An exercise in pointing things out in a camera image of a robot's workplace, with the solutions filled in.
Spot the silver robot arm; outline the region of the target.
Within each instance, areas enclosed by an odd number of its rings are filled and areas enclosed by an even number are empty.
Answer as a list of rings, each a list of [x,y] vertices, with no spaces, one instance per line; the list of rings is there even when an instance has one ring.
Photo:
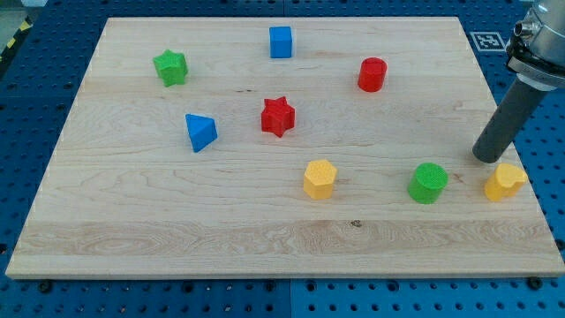
[[[533,1],[506,47],[507,67],[548,90],[564,88],[564,0]]]

